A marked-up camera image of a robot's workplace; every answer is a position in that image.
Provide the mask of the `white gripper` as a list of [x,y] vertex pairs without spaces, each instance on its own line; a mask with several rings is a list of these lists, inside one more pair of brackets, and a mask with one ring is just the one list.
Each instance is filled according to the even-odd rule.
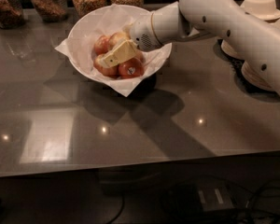
[[125,25],[123,32],[130,34],[131,40],[121,40],[112,50],[104,54],[99,59],[99,64],[103,68],[111,68],[130,60],[136,55],[137,47],[145,52],[162,47],[153,30],[151,13],[142,15],[133,23]]

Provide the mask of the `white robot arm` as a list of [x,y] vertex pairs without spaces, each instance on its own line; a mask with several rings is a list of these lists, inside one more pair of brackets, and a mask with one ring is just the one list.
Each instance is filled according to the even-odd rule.
[[102,57],[105,68],[172,42],[206,34],[227,41],[252,69],[280,95],[280,29],[240,8],[233,0],[178,0],[140,16],[121,40]]

